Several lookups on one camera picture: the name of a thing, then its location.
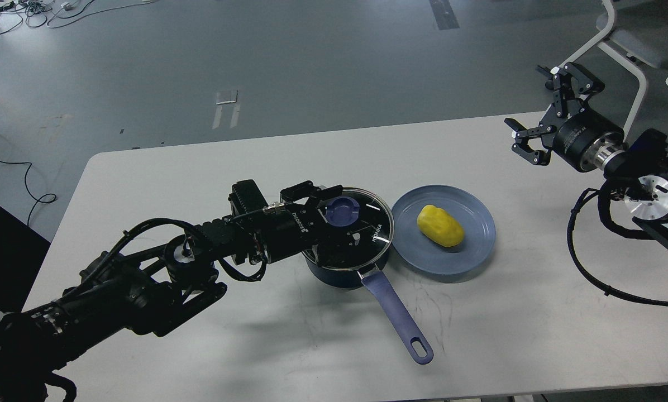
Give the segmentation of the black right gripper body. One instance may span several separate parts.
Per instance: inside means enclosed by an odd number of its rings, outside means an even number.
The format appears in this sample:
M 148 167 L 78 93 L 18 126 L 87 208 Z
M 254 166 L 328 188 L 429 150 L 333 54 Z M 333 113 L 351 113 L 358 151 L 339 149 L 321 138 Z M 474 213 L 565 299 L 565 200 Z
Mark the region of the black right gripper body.
M 614 145 L 623 142 L 622 128 L 591 109 L 566 119 L 556 117 L 552 125 L 557 129 L 552 150 L 580 173 L 597 168 L 594 155 L 600 146 L 596 142 L 609 141 Z

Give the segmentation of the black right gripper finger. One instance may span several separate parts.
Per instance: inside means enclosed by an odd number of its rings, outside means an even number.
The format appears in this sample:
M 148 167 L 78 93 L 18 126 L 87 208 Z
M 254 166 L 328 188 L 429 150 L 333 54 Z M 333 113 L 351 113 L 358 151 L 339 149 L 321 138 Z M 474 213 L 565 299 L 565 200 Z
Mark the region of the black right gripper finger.
M 555 125 L 539 124 L 538 127 L 526 129 L 518 120 L 505 118 L 503 122 L 512 130 L 511 137 L 514 140 L 511 150 L 524 158 L 532 165 L 547 166 L 550 163 L 553 141 L 558 127 Z M 539 139 L 542 149 L 533 149 L 529 142 Z
M 545 76 L 545 87 L 553 97 L 541 125 L 561 125 L 570 119 L 605 124 L 605 118 L 589 106 L 589 99 L 605 89 L 599 77 L 576 62 L 553 69 L 538 65 L 536 71 Z

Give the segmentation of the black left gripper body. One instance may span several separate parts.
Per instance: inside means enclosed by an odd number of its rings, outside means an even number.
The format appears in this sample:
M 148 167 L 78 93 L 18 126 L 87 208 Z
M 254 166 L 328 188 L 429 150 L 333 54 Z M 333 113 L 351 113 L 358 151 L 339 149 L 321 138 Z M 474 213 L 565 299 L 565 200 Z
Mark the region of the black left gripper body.
M 259 209 L 256 228 L 263 260 L 268 264 L 299 254 L 323 239 L 323 217 L 304 204 Z

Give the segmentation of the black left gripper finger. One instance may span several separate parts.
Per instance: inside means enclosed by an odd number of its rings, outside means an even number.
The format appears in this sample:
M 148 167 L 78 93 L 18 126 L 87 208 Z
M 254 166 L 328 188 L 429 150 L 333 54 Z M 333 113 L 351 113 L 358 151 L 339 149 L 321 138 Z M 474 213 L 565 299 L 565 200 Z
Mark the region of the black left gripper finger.
M 288 206 L 295 204 L 300 199 L 306 199 L 304 208 L 321 209 L 329 199 L 337 198 L 341 195 L 341 186 L 316 186 L 310 180 L 289 186 L 280 191 L 280 204 Z
M 365 267 L 383 257 L 391 242 L 383 235 L 355 234 L 340 242 L 314 247 L 314 262 L 322 267 Z

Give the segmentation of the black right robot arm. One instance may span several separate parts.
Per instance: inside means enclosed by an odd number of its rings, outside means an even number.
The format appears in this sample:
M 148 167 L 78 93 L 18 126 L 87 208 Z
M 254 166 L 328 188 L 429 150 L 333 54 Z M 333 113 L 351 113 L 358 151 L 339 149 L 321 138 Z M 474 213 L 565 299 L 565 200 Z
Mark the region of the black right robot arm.
M 602 282 L 583 267 L 574 246 L 577 216 L 592 199 L 602 225 L 623 238 L 654 240 L 668 250 L 667 136 L 647 129 L 633 143 L 622 127 L 594 111 L 589 99 L 604 90 L 604 83 L 581 64 L 567 62 L 545 76 L 552 102 L 535 127 L 513 118 L 511 150 L 532 165 L 546 166 L 556 154 L 580 173 L 599 170 L 604 183 L 584 190 L 574 204 L 566 230 L 569 254 L 579 272 L 606 296 L 628 302 L 668 307 L 668 301 L 644 298 Z

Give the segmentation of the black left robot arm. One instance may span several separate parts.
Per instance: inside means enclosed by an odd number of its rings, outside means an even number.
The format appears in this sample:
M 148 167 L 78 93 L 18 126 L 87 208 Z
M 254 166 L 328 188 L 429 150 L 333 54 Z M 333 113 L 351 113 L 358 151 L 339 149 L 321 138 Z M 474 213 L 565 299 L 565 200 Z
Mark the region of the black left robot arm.
M 350 186 L 304 181 L 268 204 L 238 181 L 230 214 L 198 226 L 165 217 L 140 222 L 80 273 L 77 286 L 25 312 L 0 308 L 0 401 L 64 400 L 76 385 L 58 370 L 115 333 L 163 337 L 219 301 L 220 272 L 254 283 L 266 267 L 306 252 L 326 268 L 370 271 L 394 231 L 385 201 Z

